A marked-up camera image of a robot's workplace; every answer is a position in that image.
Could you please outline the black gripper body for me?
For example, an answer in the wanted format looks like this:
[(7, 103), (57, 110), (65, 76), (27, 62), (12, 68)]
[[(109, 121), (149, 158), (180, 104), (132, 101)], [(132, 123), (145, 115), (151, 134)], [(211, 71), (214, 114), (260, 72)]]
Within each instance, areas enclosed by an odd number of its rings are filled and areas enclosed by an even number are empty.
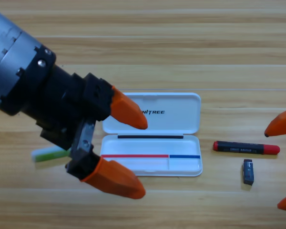
[(112, 85), (91, 73), (85, 77), (67, 73), (45, 46), (35, 47), (34, 52), (29, 66), (19, 69), (12, 90), (0, 97), (0, 110), (34, 119), (41, 137), (71, 151), (67, 172), (85, 179), (100, 161), (91, 141), (96, 121), (111, 114)]

